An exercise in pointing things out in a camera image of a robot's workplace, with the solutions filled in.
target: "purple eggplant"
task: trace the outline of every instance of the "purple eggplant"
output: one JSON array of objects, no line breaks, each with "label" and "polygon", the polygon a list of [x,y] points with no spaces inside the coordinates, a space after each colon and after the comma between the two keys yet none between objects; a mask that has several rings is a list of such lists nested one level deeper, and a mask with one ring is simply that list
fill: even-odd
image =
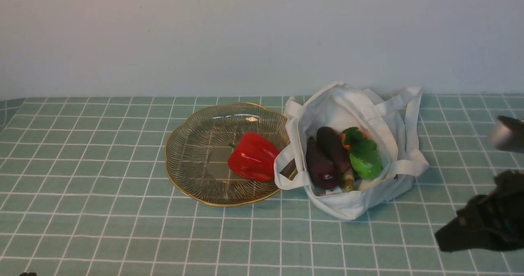
[{"label": "purple eggplant", "polygon": [[339,170],[324,155],[313,137],[307,140],[305,162],[314,186],[324,190],[333,190],[339,186]]},{"label": "purple eggplant", "polygon": [[321,127],[316,131],[316,141],[322,152],[333,161],[342,173],[341,187],[347,192],[353,188],[355,176],[350,162],[350,155],[342,145],[341,136],[331,127]]}]

